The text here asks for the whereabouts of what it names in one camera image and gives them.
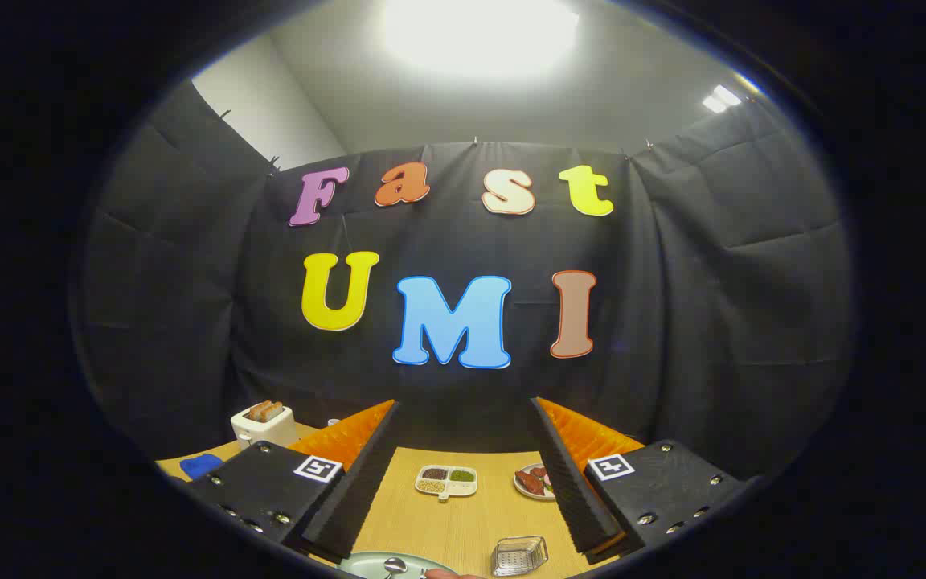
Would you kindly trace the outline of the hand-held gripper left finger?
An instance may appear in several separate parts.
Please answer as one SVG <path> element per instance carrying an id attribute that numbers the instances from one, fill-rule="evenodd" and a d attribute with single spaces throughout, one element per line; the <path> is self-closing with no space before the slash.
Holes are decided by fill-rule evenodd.
<path id="1" fill-rule="evenodd" d="M 385 400 L 291 445 L 255 442 L 188 488 L 269 541 L 341 563 L 394 454 L 399 410 Z"/>

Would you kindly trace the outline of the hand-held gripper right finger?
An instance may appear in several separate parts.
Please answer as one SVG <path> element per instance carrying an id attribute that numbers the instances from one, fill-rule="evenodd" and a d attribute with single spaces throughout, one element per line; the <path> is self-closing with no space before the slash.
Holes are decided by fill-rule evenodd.
<path id="1" fill-rule="evenodd" d="M 683 444 L 643 444 L 543 398 L 531 400 L 531 431 L 573 545 L 591 564 L 676 543 L 753 488 Z"/>

